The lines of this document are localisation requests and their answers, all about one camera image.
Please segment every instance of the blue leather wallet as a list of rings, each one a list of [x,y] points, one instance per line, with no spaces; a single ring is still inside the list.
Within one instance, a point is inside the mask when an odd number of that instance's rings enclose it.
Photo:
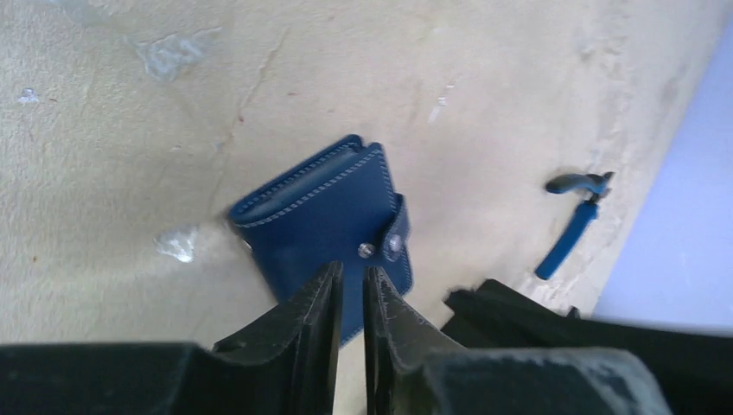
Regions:
[[[237,202],[229,218],[279,302],[321,265],[343,262],[341,344],[364,325],[366,266],[383,267],[402,295],[412,287],[407,206],[381,144],[346,136]]]

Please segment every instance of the floor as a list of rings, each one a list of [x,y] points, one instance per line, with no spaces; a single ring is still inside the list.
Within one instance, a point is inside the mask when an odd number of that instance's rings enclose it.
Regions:
[[[272,299],[221,212],[348,133],[386,147],[415,287],[498,278],[590,312],[730,15],[730,0],[8,0],[0,5],[0,341],[209,346]],[[549,282],[578,202],[616,172]],[[161,232],[200,227],[191,262]],[[363,407],[360,337],[336,413]]]
[[[594,311],[733,331],[733,25],[725,31]]]

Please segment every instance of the blue wallet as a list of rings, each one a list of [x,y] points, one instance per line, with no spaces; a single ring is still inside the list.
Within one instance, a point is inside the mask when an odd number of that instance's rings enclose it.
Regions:
[[[279,302],[321,265],[344,264],[341,344],[364,325],[365,267],[384,268],[401,295],[412,287],[407,206],[381,144],[346,136],[237,202],[229,218]]]

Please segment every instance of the stitched edge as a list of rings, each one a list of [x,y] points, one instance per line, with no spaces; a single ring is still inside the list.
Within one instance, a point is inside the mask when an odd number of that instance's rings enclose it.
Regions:
[[[398,252],[392,252],[389,249],[389,240],[392,239],[392,236],[397,234],[397,229],[399,229],[399,226],[402,225],[402,221],[407,216],[407,209],[399,209],[399,213],[397,215],[397,219],[392,223],[391,228],[394,230],[393,232],[388,232],[385,238],[382,240],[382,253],[387,257],[387,259],[390,262],[394,262],[399,258],[399,255],[402,253],[402,250],[400,249]],[[407,243],[407,235],[405,235],[405,240],[403,241],[404,244]]]
[[[312,197],[314,197],[314,196],[318,195],[319,193],[321,193],[323,190],[325,190],[327,188],[330,188],[331,186],[333,186],[334,184],[336,184],[337,182],[339,182],[340,180],[342,180],[344,177],[347,177],[348,175],[354,173],[357,169],[359,169],[361,166],[363,166],[364,164],[366,164],[369,160],[373,159],[375,156],[379,156],[379,158],[381,159],[381,155],[382,154],[383,154],[382,153],[382,150],[374,150],[374,151],[372,151],[366,157],[364,157],[361,160],[359,160],[355,165],[353,165],[352,167],[344,170],[342,173],[340,173],[339,175],[337,175],[333,179],[331,179],[331,180],[323,183],[321,186],[318,186],[314,190],[308,192],[307,195],[301,197],[300,199],[298,199],[294,203],[290,204],[290,206],[288,206],[288,207],[280,210],[279,212],[276,212],[274,214],[271,214],[270,216],[268,216],[268,217],[266,217],[266,218],[264,218],[262,220],[257,220],[255,222],[245,223],[245,224],[242,224],[242,225],[237,224],[237,227],[241,227],[241,228],[258,227],[260,225],[264,225],[265,223],[272,222],[273,220],[275,220],[277,218],[281,218],[281,217],[285,216],[289,212],[292,212],[293,209],[298,208],[299,206],[303,205],[306,201],[308,201]],[[379,165],[382,166],[382,169],[383,170],[386,167],[383,163],[380,163]],[[389,183],[389,182],[386,182],[386,184],[387,184],[387,187],[388,187],[388,190],[387,191],[390,194],[390,205],[392,206],[392,211],[395,212],[396,211],[396,208],[395,208],[396,205],[395,205],[395,202],[394,202],[394,191],[392,190],[392,184]]]
[[[336,147],[335,149],[331,150],[328,154],[322,156],[318,160],[315,160],[311,164],[309,164],[309,165],[305,166],[304,168],[298,170],[292,176],[290,176],[290,177],[286,178],[285,180],[281,181],[279,184],[277,184],[277,185],[275,185],[275,186],[273,186],[273,187],[265,190],[265,192],[263,192],[263,193],[255,196],[252,200],[248,201],[246,205],[244,205],[244,206],[240,207],[239,209],[237,209],[237,214],[244,213],[247,209],[251,208],[253,204],[257,203],[261,198],[267,197],[269,195],[272,195],[273,193],[277,192],[279,189],[283,188],[285,185],[294,182],[298,177],[300,177],[300,176],[308,173],[310,170],[312,170],[313,168],[315,168],[319,164],[323,164],[323,162],[327,161],[329,158],[335,156],[336,154],[344,151],[345,149],[353,148],[353,147],[358,147],[358,146],[359,146],[359,144],[357,144],[357,143],[346,143],[346,144],[342,144],[342,145]]]

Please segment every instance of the pliers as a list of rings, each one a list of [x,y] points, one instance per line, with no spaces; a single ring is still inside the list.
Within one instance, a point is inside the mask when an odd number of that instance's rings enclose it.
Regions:
[[[598,217],[598,201],[609,194],[608,188],[614,172],[610,171],[603,176],[569,174],[555,177],[545,185],[545,190],[561,195],[573,189],[589,190],[591,197],[583,201],[575,209],[570,224],[552,247],[542,263],[534,270],[535,275],[542,279],[549,279],[568,256],[573,246],[580,240],[581,235],[591,221]]]

